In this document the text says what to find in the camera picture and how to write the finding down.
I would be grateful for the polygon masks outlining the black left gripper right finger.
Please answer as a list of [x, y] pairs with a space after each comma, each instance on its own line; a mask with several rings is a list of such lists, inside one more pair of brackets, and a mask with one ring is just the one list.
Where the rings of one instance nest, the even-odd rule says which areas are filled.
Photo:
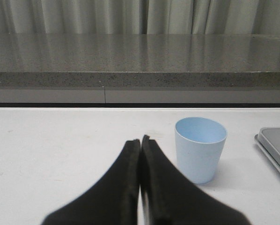
[[140, 187], [147, 225], [248, 225], [241, 212], [203, 192], [184, 177], [155, 140], [145, 135]]

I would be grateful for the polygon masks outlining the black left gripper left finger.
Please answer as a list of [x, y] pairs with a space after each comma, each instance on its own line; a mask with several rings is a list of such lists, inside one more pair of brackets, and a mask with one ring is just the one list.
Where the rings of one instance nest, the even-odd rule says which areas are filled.
[[135, 225], [140, 142], [126, 141], [108, 171], [84, 194], [49, 214], [44, 225]]

